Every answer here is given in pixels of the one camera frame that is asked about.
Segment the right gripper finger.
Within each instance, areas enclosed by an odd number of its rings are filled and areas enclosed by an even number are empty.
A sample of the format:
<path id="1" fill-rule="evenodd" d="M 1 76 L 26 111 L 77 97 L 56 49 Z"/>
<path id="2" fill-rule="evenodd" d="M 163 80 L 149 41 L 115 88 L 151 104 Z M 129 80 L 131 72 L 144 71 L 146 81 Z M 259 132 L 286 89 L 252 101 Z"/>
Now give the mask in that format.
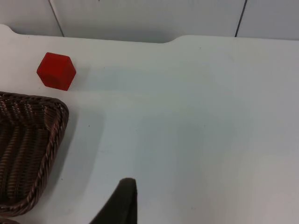
<path id="1" fill-rule="evenodd" d="M 123 178 L 92 224 L 137 224 L 137 185 L 134 178 Z"/>

